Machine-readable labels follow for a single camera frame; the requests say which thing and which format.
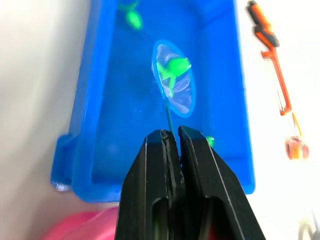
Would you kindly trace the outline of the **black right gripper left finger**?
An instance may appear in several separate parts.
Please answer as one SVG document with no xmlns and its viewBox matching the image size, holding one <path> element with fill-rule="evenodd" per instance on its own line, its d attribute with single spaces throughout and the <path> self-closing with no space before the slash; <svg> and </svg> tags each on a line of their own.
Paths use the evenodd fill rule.
<svg viewBox="0 0 320 240">
<path fill-rule="evenodd" d="M 182 240 L 186 186 L 174 135 L 145 137 L 122 185 L 116 240 Z"/>
</svg>

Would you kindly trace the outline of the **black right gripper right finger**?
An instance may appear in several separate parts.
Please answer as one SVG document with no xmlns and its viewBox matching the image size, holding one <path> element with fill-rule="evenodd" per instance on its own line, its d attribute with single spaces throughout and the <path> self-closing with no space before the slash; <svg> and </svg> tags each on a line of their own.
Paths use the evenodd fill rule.
<svg viewBox="0 0 320 240">
<path fill-rule="evenodd" d="M 244 190 L 199 131 L 178 128 L 190 240 L 264 240 Z"/>
</svg>

